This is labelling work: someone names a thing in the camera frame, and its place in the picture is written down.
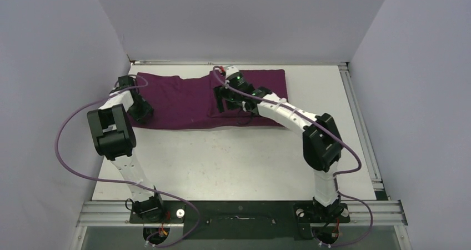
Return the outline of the purple cloth wrap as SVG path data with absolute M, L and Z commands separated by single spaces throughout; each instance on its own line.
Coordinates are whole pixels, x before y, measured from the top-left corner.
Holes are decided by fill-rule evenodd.
M 219 86 L 211 72 L 201 78 L 183 79 L 179 76 L 158 76 L 139 72 L 139 85 L 148 85 L 139 90 L 152 106 L 154 113 L 144 124 L 134 119 L 134 127 L 146 129 L 210 129 L 224 126 L 277 127 L 279 124 L 269 118 L 252 117 L 240 109 L 219 112 L 214 96 L 214 87 Z

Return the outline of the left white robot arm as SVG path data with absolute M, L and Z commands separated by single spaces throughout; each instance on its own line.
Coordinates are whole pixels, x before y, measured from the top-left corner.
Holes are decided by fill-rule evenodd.
M 124 180 L 131 182 L 131 222 L 159 222 L 166 208 L 138 162 L 137 140 L 131 125 L 131 120 L 145 124 L 154 109 L 137 85 L 137 76 L 119 77 L 109 99 L 98 109 L 89 111 L 87 119 L 97 153 L 109 160 Z

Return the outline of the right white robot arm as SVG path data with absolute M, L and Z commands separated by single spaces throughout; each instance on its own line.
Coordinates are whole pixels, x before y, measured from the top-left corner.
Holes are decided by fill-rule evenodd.
M 215 66 L 212 74 L 220 83 L 214 95 L 220 112 L 237 109 L 275 121 L 302 139 L 303 158 L 314 170 L 314 215 L 321 222 L 349 216 L 342 203 L 335 173 L 343 146 L 333 117 L 298 109 L 265 87 L 255 88 L 234 66 Z

